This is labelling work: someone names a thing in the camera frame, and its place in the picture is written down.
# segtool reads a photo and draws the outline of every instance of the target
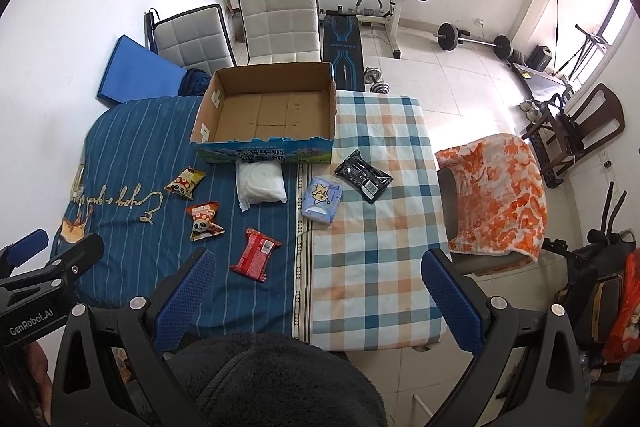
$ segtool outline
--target orange and white blanket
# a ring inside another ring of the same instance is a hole
[[[534,262],[545,238],[546,199],[531,149],[519,137],[495,134],[436,152],[458,189],[458,253],[506,255],[517,251]]]

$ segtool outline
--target cardboard box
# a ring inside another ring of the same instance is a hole
[[[209,163],[331,163],[334,132],[331,64],[257,64],[214,74],[191,144]]]

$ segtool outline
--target black bar pad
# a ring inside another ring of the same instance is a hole
[[[360,25],[355,15],[326,15],[322,60],[334,67],[335,88],[364,91]]]

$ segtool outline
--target white package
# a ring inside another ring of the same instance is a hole
[[[236,162],[236,189],[240,210],[248,210],[252,204],[287,203],[287,193],[279,162]]]

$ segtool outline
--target checkered fabric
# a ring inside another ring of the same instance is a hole
[[[333,175],[355,149],[394,178],[374,204]],[[344,191],[332,225],[312,230],[311,343],[332,351],[437,343],[446,324],[420,260],[429,248],[448,252],[447,234],[417,100],[338,91],[332,164],[313,174],[331,174]]]

